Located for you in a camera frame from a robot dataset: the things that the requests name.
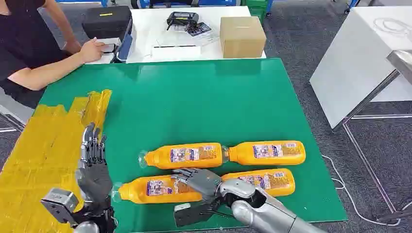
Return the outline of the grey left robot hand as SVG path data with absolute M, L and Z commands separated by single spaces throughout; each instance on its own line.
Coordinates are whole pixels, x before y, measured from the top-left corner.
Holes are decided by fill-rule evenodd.
M 112 180 L 108 173 L 105 141 L 106 135 L 100 136 L 101 129 L 95 123 L 89 123 L 80 145 L 80 159 L 75 171 L 77 184 L 87 205 L 98 210 L 111 207 Z

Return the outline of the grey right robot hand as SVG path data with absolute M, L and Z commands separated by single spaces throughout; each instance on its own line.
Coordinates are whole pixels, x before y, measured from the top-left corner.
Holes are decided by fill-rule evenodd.
M 221 176 L 208 169 L 174 169 L 172 170 L 172 178 L 200 193 L 205 201 L 214 200 L 220 196 L 219 187 L 223 180 Z

